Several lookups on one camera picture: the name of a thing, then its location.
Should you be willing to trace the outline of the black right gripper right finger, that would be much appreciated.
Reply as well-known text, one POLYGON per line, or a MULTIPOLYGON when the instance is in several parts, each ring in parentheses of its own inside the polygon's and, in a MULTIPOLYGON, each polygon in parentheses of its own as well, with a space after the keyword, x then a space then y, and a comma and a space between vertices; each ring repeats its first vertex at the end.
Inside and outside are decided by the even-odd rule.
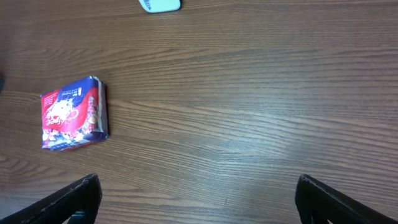
POLYGON ((303 224, 397 224, 307 174, 298 178, 295 204, 303 224))

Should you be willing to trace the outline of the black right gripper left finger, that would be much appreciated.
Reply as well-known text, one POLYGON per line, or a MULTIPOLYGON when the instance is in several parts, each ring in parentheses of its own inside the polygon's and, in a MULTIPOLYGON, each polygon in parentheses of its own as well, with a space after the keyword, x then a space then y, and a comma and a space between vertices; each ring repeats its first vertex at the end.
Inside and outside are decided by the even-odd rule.
POLYGON ((94 224, 101 199, 98 175, 90 174, 1 219, 1 224, 94 224))

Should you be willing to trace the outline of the red purple pad package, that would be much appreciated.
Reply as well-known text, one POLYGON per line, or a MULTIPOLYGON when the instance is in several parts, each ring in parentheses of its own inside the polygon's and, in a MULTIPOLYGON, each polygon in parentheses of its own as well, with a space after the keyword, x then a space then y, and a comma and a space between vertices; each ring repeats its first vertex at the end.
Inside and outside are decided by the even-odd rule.
POLYGON ((68 151, 108 138, 106 85, 88 76, 40 96, 42 149, 68 151))

